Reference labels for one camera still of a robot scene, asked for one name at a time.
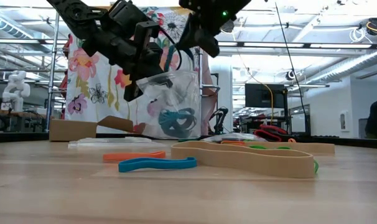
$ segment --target computer screen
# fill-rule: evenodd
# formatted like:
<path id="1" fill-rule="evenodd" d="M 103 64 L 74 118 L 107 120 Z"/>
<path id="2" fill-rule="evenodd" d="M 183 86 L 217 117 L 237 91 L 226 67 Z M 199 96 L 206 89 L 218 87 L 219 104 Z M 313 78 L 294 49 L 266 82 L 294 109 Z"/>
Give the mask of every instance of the computer screen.
<path id="1" fill-rule="evenodd" d="M 284 108 L 284 85 L 270 84 L 268 85 L 273 93 L 273 107 Z M 271 108 L 270 91 L 262 84 L 246 83 L 245 84 L 245 107 Z"/>

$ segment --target floral fabric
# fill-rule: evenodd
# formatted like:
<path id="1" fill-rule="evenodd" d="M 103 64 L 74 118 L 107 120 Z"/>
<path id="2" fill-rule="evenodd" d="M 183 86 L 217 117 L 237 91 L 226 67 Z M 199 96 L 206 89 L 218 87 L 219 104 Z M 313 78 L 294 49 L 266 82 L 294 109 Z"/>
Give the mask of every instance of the floral fabric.
<path id="1" fill-rule="evenodd" d="M 146 7 L 141 9 L 147 16 L 158 22 L 170 37 L 178 42 L 183 32 L 189 11 L 179 7 Z M 160 66 L 164 68 L 169 47 L 173 44 L 164 35 L 159 34 L 155 40 L 163 50 Z M 82 41 L 75 36 L 70 38 L 70 55 L 68 60 L 68 85 L 67 85 L 67 112 L 65 119 L 77 121 L 97 122 L 106 116 L 117 116 L 130 119 L 139 128 L 140 123 L 145 123 L 157 111 L 159 105 L 155 99 L 143 95 L 131 102 L 124 100 L 124 89 L 131 83 L 129 75 L 124 75 L 122 68 L 111 66 L 108 59 L 99 53 L 89 57 L 81 48 Z M 192 49 L 195 61 L 198 54 Z M 181 70 L 198 70 L 198 62 L 194 63 L 182 52 Z M 175 51 L 170 62 L 169 70 L 176 70 L 179 64 L 179 55 Z M 207 60 L 204 63 L 203 81 L 212 84 Z M 209 119 L 216 100 L 207 99 L 207 104 L 212 107 L 210 111 L 202 111 L 203 117 Z M 115 129 L 98 127 L 99 133 L 120 133 Z"/>

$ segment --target beige rubber band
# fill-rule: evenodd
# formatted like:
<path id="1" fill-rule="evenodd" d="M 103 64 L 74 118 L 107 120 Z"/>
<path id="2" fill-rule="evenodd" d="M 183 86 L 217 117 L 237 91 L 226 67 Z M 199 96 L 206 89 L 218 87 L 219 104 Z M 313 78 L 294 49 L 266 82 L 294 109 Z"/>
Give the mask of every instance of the beige rubber band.
<path id="1" fill-rule="evenodd" d="M 267 149 L 289 147 L 296 151 L 306 152 L 312 155 L 335 155 L 334 144 L 324 143 L 298 143 L 298 142 L 251 142 L 245 141 L 245 146 L 263 146 Z"/>
<path id="2" fill-rule="evenodd" d="M 286 149 L 251 149 L 244 146 L 187 141 L 174 144 L 173 159 L 195 157 L 199 164 L 247 170 L 277 177 L 313 178 L 313 155 Z"/>

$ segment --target workbench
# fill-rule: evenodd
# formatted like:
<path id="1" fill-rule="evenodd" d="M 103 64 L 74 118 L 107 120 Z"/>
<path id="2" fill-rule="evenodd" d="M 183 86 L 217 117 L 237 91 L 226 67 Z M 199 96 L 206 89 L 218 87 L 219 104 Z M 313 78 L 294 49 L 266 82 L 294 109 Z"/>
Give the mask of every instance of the workbench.
<path id="1" fill-rule="evenodd" d="M 336 146 L 315 157 L 314 180 L 201 166 L 119 173 L 101 156 L 0 143 L 0 223 L 377 223 L 377 149 Z"/>

